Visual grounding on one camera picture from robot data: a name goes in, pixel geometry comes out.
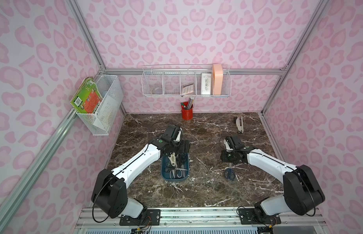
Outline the cream kitchen scissors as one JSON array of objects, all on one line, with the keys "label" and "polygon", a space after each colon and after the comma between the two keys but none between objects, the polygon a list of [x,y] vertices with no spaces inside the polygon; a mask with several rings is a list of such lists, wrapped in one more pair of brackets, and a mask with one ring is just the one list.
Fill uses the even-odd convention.
[{"label": "cream kitchen scissors", "polygon": [[171,155],[168,156],[169,161],[170,161],[170,165],[172,167],[177,167],[177,161],[176,161],[176,153],[172,153]]}]

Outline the blue handled scissors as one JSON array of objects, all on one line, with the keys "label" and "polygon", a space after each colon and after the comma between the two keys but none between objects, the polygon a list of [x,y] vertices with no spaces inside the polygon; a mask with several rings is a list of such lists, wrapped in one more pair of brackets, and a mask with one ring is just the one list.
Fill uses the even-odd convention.
[{"label": "blue handled scissors", "polygon": [[229,167],[227,167],[224,171],[224,177],[230,181],[234,181],[236,178],[236,174],[232,168],[232,165],[232,163],[229,163]]}]

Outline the pink scissors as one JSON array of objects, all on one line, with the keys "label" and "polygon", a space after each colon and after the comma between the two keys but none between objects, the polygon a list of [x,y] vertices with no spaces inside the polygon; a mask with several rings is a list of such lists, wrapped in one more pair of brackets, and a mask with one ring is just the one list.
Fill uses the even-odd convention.
[{"label": "pink scissors", "polygon": [[179,171],[179,170],[170,172],[169,175],[170,175],[171,179],[181,179],[181,178],[183,178],[183,173],[182,173],[182,171]]}]

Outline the all black scissors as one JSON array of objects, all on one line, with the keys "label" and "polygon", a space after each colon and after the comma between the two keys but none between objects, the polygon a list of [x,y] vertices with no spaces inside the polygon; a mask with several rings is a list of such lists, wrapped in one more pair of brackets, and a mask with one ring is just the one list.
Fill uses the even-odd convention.
[{"label": "all black scissors", "polygon": [[188,155],[183,153],[179,153],[177,156],[176,156],[176,161],[177,161],[177,166],[181,169],[185,169],[185,163],[187,162],[187,159],[188,159]]}]

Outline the black handled silver scissors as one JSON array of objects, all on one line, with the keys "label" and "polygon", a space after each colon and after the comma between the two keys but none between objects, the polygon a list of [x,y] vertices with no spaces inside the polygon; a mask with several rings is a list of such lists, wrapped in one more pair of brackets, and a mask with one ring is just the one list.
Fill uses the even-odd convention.
[{"label": "black handled silver scissors", "polygon": [[166,167],[166,168],[164,169],[164,172],[166,172],[166,173],[170,173],[170,172],[177,171],[177,170],[179,170],[179,171],[187,171],[187,169],[183,169],[183,168],[177,168],[177,167]]}]

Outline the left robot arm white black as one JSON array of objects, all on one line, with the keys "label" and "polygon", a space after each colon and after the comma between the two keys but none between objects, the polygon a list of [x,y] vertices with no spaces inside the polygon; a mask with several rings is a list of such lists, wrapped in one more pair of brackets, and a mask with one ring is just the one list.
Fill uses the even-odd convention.
[{"label": "left robot arm white black", "polygon": [[135,156],[123,165],[111,171],[103,169],[99,172],[91,201],[103,210],[109,218],[121,215],[132,218],[140,217],[146,210],[144,205],[128,197],[127,189],[150,164],[172,154],[186,153],[190,150],[190,142],[181,140],[176,146],[159,138],[146,144]]}]

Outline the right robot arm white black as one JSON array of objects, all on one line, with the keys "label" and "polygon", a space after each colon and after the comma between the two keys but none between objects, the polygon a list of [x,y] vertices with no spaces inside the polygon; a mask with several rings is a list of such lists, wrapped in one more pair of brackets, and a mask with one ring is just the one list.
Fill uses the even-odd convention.
[{"label": "right robot arm white black", "polygon": [[220,157],[223,162],[242,162],[255,166],[282,183],[282,195],[255,204],[255,214],[259,218],[286,212],[305,215],[325,201],[324,192],[313,170],[306,165],[288,164],[260,149],[249,147],[222,150]]}]

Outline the teal plastic storage box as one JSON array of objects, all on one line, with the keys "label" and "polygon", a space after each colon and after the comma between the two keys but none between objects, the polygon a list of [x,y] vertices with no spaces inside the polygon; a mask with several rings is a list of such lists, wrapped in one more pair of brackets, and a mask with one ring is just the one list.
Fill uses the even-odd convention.
[{"label": "teal plastic storage box", "polygon": [[189,154],[178,154],[175,160],[176,165],[173,166],[169,157],[162,158],[161,176],[166,181],[181,182],[189,176]]}]

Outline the pink box on shelf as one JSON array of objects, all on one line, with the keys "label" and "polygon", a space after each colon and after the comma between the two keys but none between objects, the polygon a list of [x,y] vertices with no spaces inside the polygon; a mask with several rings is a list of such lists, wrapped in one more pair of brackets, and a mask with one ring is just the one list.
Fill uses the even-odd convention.
[{"label": "pink box on shelf", "polygon": [[223,68],[221,64],[213,64],[212,75],[214,82],[213,95],[221,95],[223,84]]}]

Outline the beige thread snips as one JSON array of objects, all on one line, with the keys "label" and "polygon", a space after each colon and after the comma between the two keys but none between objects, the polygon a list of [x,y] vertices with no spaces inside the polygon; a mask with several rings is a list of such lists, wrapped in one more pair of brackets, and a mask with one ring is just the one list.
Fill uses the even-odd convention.
[{"label": "beige thread snips", "polygon": [[235,117],[234,122],[238,129],[238,133],[242,134],[244,132],[243,117]]}]

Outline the red pen cup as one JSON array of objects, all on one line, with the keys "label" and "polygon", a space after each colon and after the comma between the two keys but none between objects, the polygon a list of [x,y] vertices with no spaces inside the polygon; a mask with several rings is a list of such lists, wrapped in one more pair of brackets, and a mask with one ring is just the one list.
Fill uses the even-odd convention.
[{"label": "red pen cup", "polygon": [[180,104],[182,118],[186,121],[189,121],[193,118],[193,107],[194,106],[192,105],[190,109],[187,109],[187,105],[188,105],[188,101],[182,102]]}]

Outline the pens in cup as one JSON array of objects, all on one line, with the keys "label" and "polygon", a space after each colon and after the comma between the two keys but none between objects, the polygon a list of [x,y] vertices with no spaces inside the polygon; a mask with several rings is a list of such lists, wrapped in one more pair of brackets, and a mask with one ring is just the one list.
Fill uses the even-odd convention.
[{"label": "pens in cup", "polygon": [[190,97],[187,102],[182,102],[181,103],[181,107],[184,110],[190,110],[193,107],[194,99],[195,99],[195,97]]}]

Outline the small pink calculator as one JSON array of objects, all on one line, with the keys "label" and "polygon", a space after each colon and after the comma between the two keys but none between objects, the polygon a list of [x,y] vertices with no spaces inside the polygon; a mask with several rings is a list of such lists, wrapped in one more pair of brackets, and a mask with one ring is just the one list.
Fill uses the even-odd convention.
[{"label": "small pink calculator", "polygon": [[180,87],[181,96],[195,95],[195,94],[196,94],[195,83],[181,84],[181,87]]}]

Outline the clear tape roll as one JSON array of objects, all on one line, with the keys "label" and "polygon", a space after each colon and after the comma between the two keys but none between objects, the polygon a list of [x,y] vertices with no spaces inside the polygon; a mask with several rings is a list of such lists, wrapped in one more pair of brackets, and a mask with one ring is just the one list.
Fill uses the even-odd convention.
[{"label": "clear tape roll", "polygon": [[155,86],[151,89],[151,94],[152,94],[152,95],[162,95],[162,94],[163,94],[163,88],[162,88],[162,86],[155,85]]}]

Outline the white card pack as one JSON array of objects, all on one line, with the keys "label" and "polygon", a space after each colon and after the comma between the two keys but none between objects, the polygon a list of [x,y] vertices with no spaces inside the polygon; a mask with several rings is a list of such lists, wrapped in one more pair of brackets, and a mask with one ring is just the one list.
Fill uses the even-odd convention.
[{"label": "white card pack", "polygon": [[212,74],[201,74],[201,95],[211,95],[212,91]]}]

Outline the white paper sheet in basket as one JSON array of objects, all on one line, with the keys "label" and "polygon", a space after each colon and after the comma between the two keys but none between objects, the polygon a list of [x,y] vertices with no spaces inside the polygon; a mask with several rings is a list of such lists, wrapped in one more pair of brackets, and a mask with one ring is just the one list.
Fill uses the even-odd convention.
[{"label": "white paper sheet in basket", "polygon": [[109,132],[119,110],[119,106],[120,104],[115,98],[106,95],[95,113],[96,119],[93,125]]}]

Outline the green red booklet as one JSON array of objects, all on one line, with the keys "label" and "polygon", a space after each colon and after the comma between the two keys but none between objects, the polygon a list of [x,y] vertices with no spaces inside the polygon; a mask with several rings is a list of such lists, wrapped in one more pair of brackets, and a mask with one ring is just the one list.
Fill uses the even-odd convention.
[{"label": "green red booklet", "polygon": [[94,114],[102,100],[97,84],[92,77],[88,77],[82,82],[70,103],[80,114]]}]

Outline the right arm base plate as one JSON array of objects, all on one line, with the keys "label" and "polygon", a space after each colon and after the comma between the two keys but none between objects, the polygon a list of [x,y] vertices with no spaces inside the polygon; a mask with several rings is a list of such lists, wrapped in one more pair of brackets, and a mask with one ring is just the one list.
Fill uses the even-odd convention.
[{"label": "right arm base plate", "polygon": [[279,215],[262,214],[256,208],[238,207],[236,212],[237,215],[240,217],[242,225],[263,224],[274,226],[277,224],[281,224],[281,219]]}]

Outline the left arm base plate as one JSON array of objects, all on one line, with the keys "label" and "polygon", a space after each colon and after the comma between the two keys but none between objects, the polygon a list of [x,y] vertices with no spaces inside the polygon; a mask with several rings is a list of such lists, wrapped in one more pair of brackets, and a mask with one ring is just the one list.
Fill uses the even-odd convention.
[{"label": "left arm base plate", "polygon": [[159,226],[161,218],[160,209],[147,209],[143,211],[137,218],[128,215],[122,215],[120,226],[144,226],[151,222],[152,226]]}]

